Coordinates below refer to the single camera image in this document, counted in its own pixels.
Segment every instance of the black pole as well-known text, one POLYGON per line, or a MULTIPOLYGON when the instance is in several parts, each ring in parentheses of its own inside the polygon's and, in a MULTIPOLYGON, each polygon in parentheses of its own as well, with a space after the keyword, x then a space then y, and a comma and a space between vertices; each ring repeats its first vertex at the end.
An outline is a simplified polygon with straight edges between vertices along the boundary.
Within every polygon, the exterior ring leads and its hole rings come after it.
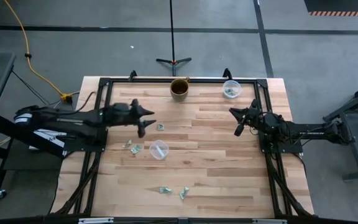
POLYGON ((169 10, 171 14, 171 39, 172 39, 172 61, 175 61, 175 41, 173 39, 173 13, 172 13, 172 0, 169 0, 169 10))
POLYGON ((173 39, 173 13, 172 13, 172 0, 169 0, 169 11, 170 11, 170 17, 171 17, 171 44, 172 44, 172 60, 165 60, 165 59, 160 59, 157 58, 156 61, 158 62, 164 62, 164 63, 168 63, 172 66, 172 76, 176 76, 177 75, 177 65, 181 62, 189 62, 191 61, 191 58, 184 58, 184 59, 180 59, 180 60, 175 60, 175 41, 173 39))

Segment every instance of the wooden table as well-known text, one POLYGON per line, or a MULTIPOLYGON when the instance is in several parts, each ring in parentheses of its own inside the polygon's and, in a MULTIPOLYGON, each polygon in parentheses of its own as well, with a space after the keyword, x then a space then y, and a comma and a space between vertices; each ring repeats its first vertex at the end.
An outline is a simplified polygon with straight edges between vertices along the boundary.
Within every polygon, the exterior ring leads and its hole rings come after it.
MULTIPOLYGON (((98 89, 99 78, 84 77, 77 107, 98 89)), ((137 137, 135 126, 109 128, 92 216, 272 218, 266 162, 257 136, 247 128, 241 137, 233 135, 237 123, 228 109, 248 107, 255 97, 252 85, 242 87, 240 97, 227 100, 221 84, 190 83, 188 98, 174 103, 169 83, 115 83, 112 103, 130 103, 137 98, 144 108, 155 112, 147 119, 157 122, 146 129, 142 139, 137 137), (157 124, 164 124, 165 130, 157 131, 157 124), (130 139, 144 146, 135 156, 123 148, 130 139), (170 147, 163 161, 149 152, 149 146, 158 139, 170 147), (172 188, 173 193, 159 194, 161 186, 172 188), (179 192, 184 186, 190 191, 182 201, 179 192)), ((268 88, 273 111, 291 120, 283 79, 268 79, 268 88)), ((93 95, 85 111, 93 109, 95 98, 93 95)), ((288 187, 313 213, 301 162, 292 154, 282 156, 288 187)), ((52 211, 58 210, 78 186, 83 157, 83 152, 76 152, 63 161, 52 211)), ((284 211, 281 192, 279 200, 284 211)))

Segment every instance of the brown mug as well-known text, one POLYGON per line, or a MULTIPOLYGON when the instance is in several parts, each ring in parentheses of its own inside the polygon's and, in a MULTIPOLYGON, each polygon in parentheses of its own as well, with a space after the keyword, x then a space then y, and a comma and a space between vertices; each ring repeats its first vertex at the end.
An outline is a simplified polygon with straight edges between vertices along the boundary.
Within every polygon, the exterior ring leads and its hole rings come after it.
POLYGON ((189 77, 186 77, 185 79, 176 79, 171 82, 171 96, 176 102, 182 102, 186 99, 189 92, 189 82, 189 77))

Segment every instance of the gray floor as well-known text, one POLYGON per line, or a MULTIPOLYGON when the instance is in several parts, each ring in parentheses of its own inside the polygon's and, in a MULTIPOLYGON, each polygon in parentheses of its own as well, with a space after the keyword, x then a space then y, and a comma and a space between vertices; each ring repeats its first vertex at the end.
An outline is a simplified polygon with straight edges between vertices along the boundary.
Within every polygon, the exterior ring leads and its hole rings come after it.
MULTIPOLYGON (((167 0, 11 1, 24 24, 55 26, 169 27, 167 0)), ((311 17, 302 0, 260 0, 266 29, 358 30, 358 17, 311 17)), ((174 1, 175 25, 192 28, 257 28, 252 0, 174 1)), ((0 24, 16 24, 0 0, 0 24)), ((80 89, 85 75, 170 75, 155 58, 170 58, 169 33, 27 32, 33 66, 61 90, 80 89)), ((179 76, 220 77, 229 67, 236 77, 266 77, 258 34, 179 33, 177 58, 193 57, 179 76)), ((285 79, 295 122, 321 118, 358 89, 358 36, 268 35, 275 77, 285 79)), ((20 31, 0 31, 0 52, 17 54, 15 71, 49 101, 58 95, 35 77, 23 54, 20 31)), ((40 104, 15 77, 0 100, 0 114, 40 104)), ((308 183, 315 213, 358 221, 358 180, 341 176, 356 171, 348 147, 312 141, 305 148, 308 183)), ((0 201, 0 218, 46 214, 53 200, 56 172, 10 172, 9 195, 0 201)))

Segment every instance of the clear plastic cup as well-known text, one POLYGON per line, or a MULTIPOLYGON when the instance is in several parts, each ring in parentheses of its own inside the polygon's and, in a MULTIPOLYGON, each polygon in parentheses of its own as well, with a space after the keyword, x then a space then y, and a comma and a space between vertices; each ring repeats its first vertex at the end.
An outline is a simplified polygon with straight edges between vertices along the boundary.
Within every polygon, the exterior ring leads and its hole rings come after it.
POLYGON ((229 80, 223 83, 223 95, 226 98, 233 99, 239 96, 242 92, 240 83, 229 80))
POLYGON ((167 156, 169 152, 169 147, 165 142, 161 140, 155 141, 149 149, 152 156, 158 160, 162 160, 163 158, 165 158, 165 156, 167 156))

